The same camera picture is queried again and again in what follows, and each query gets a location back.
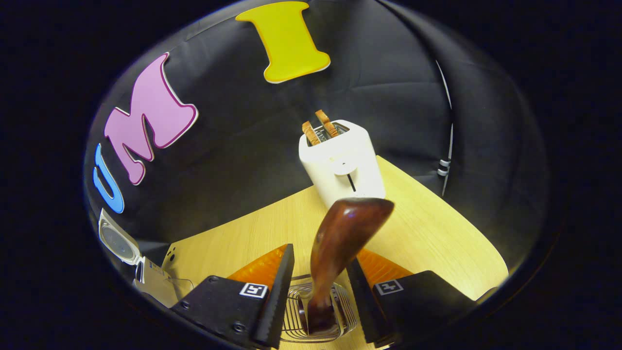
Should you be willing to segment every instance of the screw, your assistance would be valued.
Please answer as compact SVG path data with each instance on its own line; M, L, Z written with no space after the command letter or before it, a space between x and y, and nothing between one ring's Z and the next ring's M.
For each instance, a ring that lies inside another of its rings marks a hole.
M245 325L241 324L240 322L234 322L232 328L236 333L243 333L244 331L246 331Z

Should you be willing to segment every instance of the foam letter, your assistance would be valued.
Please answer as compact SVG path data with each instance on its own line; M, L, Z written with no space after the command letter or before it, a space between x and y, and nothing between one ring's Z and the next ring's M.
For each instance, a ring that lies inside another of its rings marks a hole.
M319 72L330 65L330 57L315 48L302 10L306 2L285 1L242 12L237 21L252 22L264 43L270 64L264 71L269 83L282 83Z
M97 167L99 167L102 175L104 176L104 179L113 190L112 196L106 191L104 185L101 183L100 177L97 175ZM104 159L101 157L101 144L98 144L97 148L95 149L93 184L95 184L95 187L97 188L97 190L99 190L104 201L106 201L106 203L108 204L108 206L110 206L112 210L119 214L123 212L123 208L125 206L123 203L123 195L121 195L121 190L119 190L119 186L117 186L113 176L110 175L110 171L108 170L106 163L104 163Z
M167 52L142 71L134 83L130 113L115 108L104 129L105 137L112 142L134 185L141 183L145 176L145 165L132 158L128 149L148 161L154 159L145 122L149 122L154 131L155 145L166 148L197 120L197 108L181 103L166 80L164 61L168 57Z

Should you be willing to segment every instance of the wire rack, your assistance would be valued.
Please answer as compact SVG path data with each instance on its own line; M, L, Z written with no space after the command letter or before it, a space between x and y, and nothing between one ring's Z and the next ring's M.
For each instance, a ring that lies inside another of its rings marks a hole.
M308 296L311 289L312 284L310 282L290 286L287 293L281 340L290 343L326 343L345 335L356 327L356 316L352 310L352 302L348 292L342 286L333 283L330 300L335 310L337 327L328 333L309 335L304 304L309 301Z

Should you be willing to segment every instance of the yellow letter i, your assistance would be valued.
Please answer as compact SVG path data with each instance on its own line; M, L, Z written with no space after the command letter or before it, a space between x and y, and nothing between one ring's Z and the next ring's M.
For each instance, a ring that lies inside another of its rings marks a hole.
M266 48L270 64L264 71L266 81L273 84L319 72L330 65L330 57L315 48L302 10L306 2L285 1L256 7L242 12L237 21L255 25Z

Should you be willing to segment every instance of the blue letter u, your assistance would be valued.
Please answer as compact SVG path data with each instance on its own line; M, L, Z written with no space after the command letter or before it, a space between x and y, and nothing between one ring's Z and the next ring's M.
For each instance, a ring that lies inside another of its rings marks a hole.
M108 206L110 206L110 208L115 212L122 213L124 207L123 196L121 195L119 186L117 186L112 175L110 175L110 171L108 170L106 163L104 163L104 159L101 157L101 144L97 144L97 148L95 149L95 165L100 168L104 179L106 179L106 182L113 190L113 195L109 195L104 188L104 185L101 183L100 177L97 176L97 167L93 168L93 184L95 184L97 190L100 191L101 196L103 197L104 201L106 201Z

